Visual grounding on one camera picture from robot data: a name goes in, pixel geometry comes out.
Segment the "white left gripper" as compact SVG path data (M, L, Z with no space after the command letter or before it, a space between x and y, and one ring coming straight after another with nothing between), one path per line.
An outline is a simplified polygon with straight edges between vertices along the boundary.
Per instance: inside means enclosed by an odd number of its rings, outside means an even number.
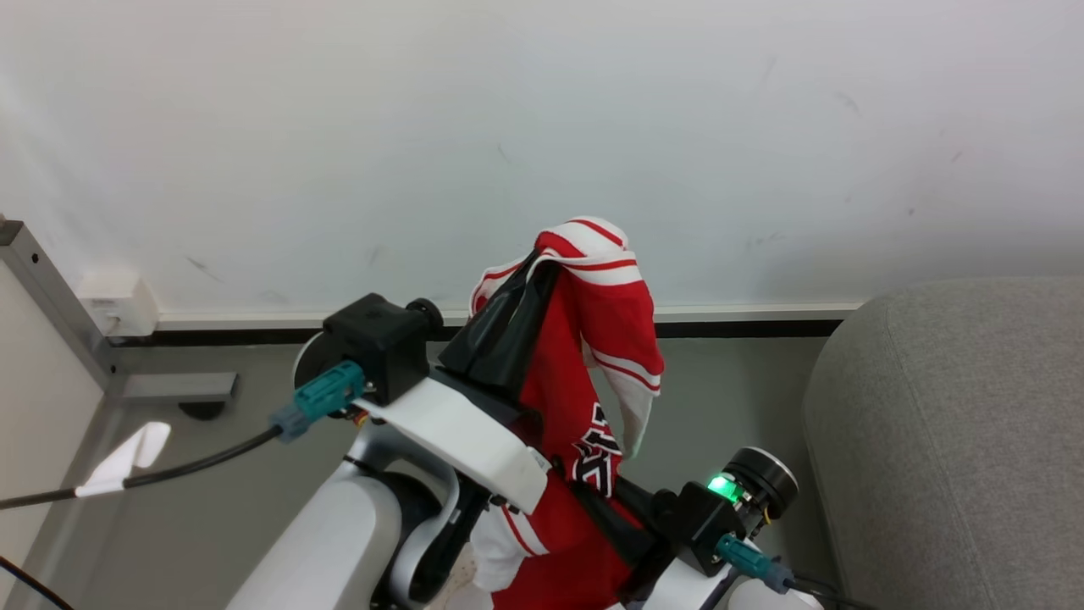
M446 345L438 356L441 369L430 369L386 406L367 399L354 401L526 514L534 512L545 494L547 468L511 429L517 410L480 386L503 391L509 399L522 394L559 273L554 260L533 250Z

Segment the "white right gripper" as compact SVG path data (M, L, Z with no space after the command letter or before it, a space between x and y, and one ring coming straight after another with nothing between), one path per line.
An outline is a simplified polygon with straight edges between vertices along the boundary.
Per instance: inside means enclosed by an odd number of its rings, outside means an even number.
M709 577L674 559L661 521L673 510L678 494L667 489L650 493L622 475L612 479L609 496L582 482L567 486L628 568L664 570L646 600L634 600L631 609L717 609L734 582L732 564L719 564L721 570Z

